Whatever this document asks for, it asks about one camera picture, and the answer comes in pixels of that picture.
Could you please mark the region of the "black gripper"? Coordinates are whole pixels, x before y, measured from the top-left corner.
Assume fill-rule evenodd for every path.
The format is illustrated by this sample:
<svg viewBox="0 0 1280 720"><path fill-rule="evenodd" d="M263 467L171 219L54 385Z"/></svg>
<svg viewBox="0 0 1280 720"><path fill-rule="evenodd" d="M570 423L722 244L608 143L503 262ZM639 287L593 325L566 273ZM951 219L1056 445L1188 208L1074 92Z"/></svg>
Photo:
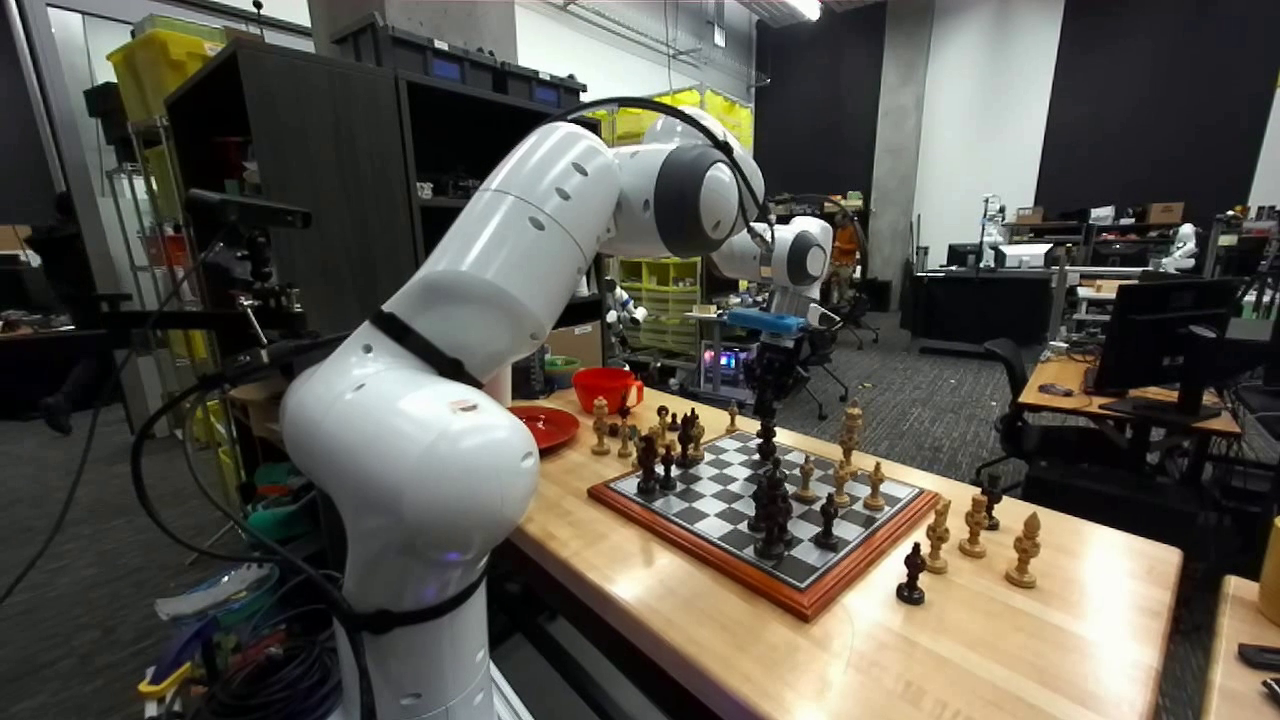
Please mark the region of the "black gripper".
<svg viewBox="0 0 1280 720"><path fill-rule="evenodd" d="M770 429L774 423L774 398L795 385L795 353L779 342L758 342L755 360L746 368L750 385L750 416Z"/></svg>

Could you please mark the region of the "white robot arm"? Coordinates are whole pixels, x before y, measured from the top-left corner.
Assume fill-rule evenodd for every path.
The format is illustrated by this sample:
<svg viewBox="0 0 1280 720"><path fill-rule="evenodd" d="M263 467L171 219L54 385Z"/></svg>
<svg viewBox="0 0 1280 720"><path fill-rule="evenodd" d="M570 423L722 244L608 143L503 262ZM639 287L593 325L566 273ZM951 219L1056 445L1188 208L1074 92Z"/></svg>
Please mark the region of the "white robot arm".
<svg viewBox="0 0 1280 720"><path fill-rule="evenodd" d="M833 225L770 219L750 151L695 109L665 109L634 143L575 120L526 130L415 274L284 392L284 447L344 529L330 720L496 720L483 576L538 447L489 385L549 340L603 252L707 257L808 303Z"/></svg>

